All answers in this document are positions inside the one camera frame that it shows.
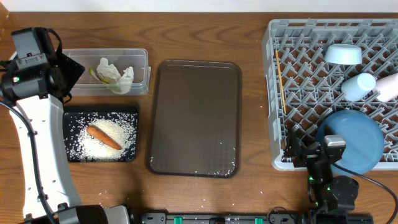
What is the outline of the wooden chopstick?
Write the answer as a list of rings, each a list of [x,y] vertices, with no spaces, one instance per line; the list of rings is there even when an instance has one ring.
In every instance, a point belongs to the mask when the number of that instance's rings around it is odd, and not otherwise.
[[[280,95],[281,95],[281,99],[282,99],[282,108],[284,111],[284,114],[286,114],[286,105],[285,105],[285,95],[284,95],[284,86],[283,86],[283,81],[282,81],[282,72],[280,70],[280,60],[279,60],[279,53],[278,50],[275,49],[275,59],[276,59],[276,63],[277,63],[277,73],[278,73],[278,77],[279,77],[279,86],[280,86]]]

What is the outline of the light blue cup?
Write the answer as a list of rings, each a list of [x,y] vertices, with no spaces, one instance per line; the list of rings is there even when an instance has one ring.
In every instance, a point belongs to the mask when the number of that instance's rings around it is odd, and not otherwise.
[[[376,79],[370,73],[360,73],[343,82],[341,92],[348,101],[359,101],[376,86]]]

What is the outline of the light blue bowl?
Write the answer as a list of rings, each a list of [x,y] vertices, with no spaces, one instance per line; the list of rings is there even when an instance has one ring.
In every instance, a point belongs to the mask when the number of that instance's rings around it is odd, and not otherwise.
[[[362,63],[361,48],[351,44],[333,44],[326,51],[324,61],[340,65],[357,65]]]

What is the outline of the green foil snack wrapper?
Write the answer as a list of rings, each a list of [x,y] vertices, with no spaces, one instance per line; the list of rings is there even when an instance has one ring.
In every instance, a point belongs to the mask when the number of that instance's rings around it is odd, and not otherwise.
[[[96,73],[91,67],[89,68],[89,73],[102,84],[107,84],[107,89],[111,90],[113,93],[122,94],[121,88],[117,85],[118,80],[115,77],[106,77],[101,73]]]

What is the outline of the dark blue plate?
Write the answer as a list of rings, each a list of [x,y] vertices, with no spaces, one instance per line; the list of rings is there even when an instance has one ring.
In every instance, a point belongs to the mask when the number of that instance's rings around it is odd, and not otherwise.
[[[377,123],[356,110],[342,110],[327,117],[319,126],[316,141],[337,134],[346,142],[346,149],[336,165],[365,174],[380,161],[384,152],[384,136]]]

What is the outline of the white tissue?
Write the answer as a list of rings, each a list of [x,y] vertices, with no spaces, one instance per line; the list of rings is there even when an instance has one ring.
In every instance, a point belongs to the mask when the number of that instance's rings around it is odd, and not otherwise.
[[[119,95],[128,93],[134,81],[133,67],[127,67],[123,70],[123,74],[121,75],[116,66],[112,63],[109,63],[108,59],[106,58],[100,59],[99,65],[96,68],[96,73],[101,73],[106,77],[115,77],[118,80],[117,85],[122,90],[122,94]]]

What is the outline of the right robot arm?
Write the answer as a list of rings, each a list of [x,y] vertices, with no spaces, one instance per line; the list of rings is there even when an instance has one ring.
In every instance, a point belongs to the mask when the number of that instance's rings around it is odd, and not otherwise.
[[[346,143],[340,135],[327,135],[307,149],[299,144],[293,129],[289,130],[284,156],[295,168],[308,171],[308,197],[315,208],[308,211],[302,223],[348,223],[348,212],[354,210],[359,184],[345,175],[334,176],[332,165],[342,158]]]

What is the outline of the white cup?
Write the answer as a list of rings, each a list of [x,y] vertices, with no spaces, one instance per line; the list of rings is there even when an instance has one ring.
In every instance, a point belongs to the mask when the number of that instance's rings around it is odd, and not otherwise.
[[[397,74],[378,80],[373,92],[379,93],[377,99],[382,102],[388,102],[397,97]]]

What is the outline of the orange carrot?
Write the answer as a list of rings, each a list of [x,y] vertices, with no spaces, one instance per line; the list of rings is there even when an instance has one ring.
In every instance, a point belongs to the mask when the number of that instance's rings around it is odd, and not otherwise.
[[[97,128],[96,126],[88,126],[86,128],[86,132],[96,138],[97,140],[99,140],[100,142],[104,143],[105,145],[115,149],[115,150],[121,150],[122,147],[115,141],[113,140],[111,137],[109,137],[105,132],[103,132],[102,130],[100,130],[99,128]]]

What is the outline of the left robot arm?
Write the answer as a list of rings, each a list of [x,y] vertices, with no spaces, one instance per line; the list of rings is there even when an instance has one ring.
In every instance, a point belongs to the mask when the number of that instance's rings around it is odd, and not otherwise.
[[[84,67],[53,46],[55,31],[12,32],[13,59],[1,62],[1,105],[16,126],[24,170],[24,223],[130,223],[124,205],[82,205],[63,140],[63,104]]]

